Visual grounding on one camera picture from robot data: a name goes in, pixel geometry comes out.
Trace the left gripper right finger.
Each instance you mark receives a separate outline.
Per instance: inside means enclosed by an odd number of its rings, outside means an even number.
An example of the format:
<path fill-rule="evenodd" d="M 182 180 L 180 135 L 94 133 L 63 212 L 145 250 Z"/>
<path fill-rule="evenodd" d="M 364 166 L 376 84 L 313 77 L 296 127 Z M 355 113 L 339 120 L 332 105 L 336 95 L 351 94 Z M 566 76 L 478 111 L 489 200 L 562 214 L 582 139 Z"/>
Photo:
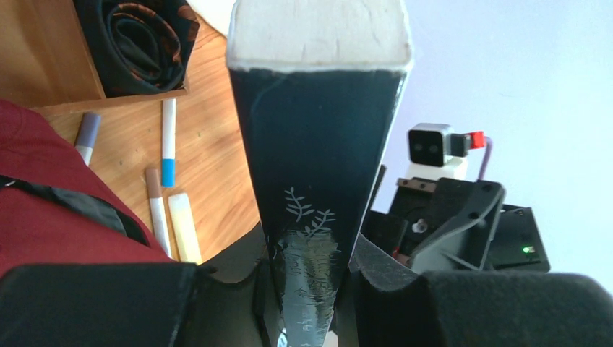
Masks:
<path fill-rule="evenodd" d="M 583 275 L 418 275 L 360 236 L 335 331 L 341 346 L 610 346 L 612 297 Z"/>

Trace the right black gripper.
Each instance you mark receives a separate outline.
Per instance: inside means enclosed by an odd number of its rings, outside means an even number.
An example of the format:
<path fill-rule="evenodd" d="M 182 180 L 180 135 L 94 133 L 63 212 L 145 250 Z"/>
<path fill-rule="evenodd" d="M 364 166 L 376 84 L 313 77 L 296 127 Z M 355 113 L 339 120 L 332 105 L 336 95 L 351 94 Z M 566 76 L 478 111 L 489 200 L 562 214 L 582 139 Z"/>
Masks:
<path fill-rule="evenodd" d="M 368 212 L 361 232 L 415 273 L 482 271 L 504 198 L 490 181 L 399 179 L 389 212 Z"/>

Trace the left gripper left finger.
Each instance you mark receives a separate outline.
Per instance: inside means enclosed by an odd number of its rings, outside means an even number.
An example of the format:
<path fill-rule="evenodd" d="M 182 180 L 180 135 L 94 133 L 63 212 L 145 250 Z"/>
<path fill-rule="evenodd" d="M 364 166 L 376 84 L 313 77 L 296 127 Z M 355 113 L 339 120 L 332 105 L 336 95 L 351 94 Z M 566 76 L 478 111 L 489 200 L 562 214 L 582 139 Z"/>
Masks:
<path fill-rule="evenodd" d="M 266 346 L 255 284 L 179 263 L 21 266 L 1 279 L 1 344 Z"/>

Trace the red backpack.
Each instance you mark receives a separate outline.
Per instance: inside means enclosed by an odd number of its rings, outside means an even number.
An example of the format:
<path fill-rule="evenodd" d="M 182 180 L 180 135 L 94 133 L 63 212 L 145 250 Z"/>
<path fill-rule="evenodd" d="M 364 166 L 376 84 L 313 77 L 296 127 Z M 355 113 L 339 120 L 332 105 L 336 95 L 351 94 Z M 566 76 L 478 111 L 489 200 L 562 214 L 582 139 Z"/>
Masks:
<path fill-rule="evenodd" d="M 1 102 L 1 272 L 167 262 L 147 226 L 39 114 Z"/>

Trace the Little Women book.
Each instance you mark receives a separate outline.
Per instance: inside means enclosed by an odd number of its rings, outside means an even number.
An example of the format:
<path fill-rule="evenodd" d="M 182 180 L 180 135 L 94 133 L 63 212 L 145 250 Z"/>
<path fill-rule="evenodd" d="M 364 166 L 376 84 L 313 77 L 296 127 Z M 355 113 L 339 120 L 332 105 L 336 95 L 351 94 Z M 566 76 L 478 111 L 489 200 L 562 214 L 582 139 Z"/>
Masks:
<path fill-rule="evenodd" d="M 412 62 L 404 1 L 237 1 L 226 65 L 290 346 L 322 346 Z"/>

